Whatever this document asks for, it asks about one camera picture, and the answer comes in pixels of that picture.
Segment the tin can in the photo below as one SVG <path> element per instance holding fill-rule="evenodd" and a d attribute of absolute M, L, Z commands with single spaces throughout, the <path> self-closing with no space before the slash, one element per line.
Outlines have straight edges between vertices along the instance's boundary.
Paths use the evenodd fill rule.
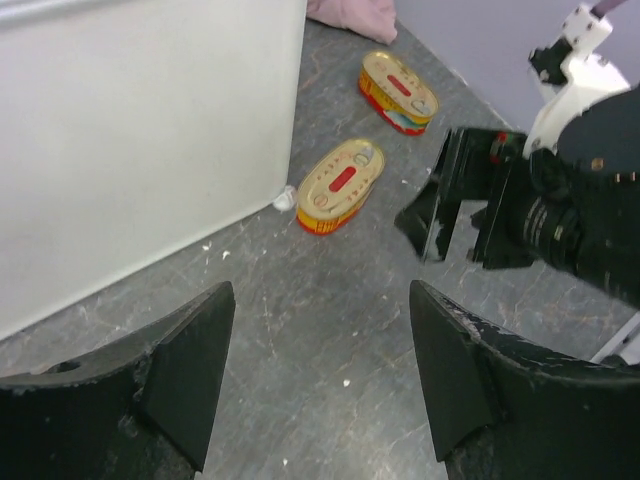
<path fill-rule="evenodd" d="M 335 232 L 360 210 L 384 168 L 384 154 L 363 138 L 328 153 L 298 189 L 298 223 L 316 235 Z"/>
<path fill-rule="evenodd" d="M 438 99 L 429 87 L 387 52 L 364 57 L 358 86 L 373 108 L 407 135 L 424 133 L 438 111 Z"/>

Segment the red label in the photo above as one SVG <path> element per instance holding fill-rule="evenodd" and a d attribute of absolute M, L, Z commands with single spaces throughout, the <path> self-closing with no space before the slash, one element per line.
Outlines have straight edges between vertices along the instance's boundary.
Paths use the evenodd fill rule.
<path fill-rule="evenodd" d="M 393 85 L 398 90 L 400 90 L 400 93 L 402 93 L 405 97 L 410 97 L 411 96 L 411 92 L 409 90 L 407 90 L 407 87 L 402 85 L 400 83 L 400 80 L 398 80 L 396 77 L 394 77 L 393 75 L 387 75 L 387 80 L 389 80 L 391 82 L 391 85 Z"/>
<path fill-rule="evenodd" d="M 329 185 L 329 190 L 331 190 L 334 193 L 339 192 L 340 189 L 344 187 L 345 183 L 351 180 L 351 177 L 353 177 L 355 174 L 356 174 L 355 167 L 345 168 L 342 171 L 342 173 L 338 175 L 338 177 L 333 182 L 331 182 L 331 185 Z"/>

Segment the robotic arm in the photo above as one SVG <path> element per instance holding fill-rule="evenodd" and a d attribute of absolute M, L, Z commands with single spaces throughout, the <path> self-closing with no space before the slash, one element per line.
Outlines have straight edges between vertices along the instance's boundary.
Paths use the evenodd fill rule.
<path fill-rule="evenodd" d="M 612 32 L 605 14 L 623 1 L 581 5 L 531 54 L 547 104 L 529 135 L 448 132 L 395 222 L 423 261 L 446 258 L 461 202 L 484 200 L 469 260 L 503 269 L 542 259 L 640 308 L 640 89 L 594 53 Z"/>

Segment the gray wall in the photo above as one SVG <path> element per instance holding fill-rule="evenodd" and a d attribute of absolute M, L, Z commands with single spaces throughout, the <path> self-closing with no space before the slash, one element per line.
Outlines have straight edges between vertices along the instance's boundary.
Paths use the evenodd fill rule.
<path fill-rule="evenodd" d="M 513 127 L 529 129 L 543 102 L 527 75 L 529 52 L 555 40 L 577 0 L 396 0 L 399 20 Z M 610 16 L 598 50 L 640 81 L 640 1 Z"/>

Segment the cable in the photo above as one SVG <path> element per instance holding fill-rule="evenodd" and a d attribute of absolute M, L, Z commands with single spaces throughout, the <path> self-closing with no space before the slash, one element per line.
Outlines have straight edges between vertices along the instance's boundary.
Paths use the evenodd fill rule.
<path fill-rule="evenodd" d="M 598 18 L 604 18 L 614 8 L 619 7 L 627 0 L 600 0 L 600 2 L 591 9 L 591 14 Z"/>

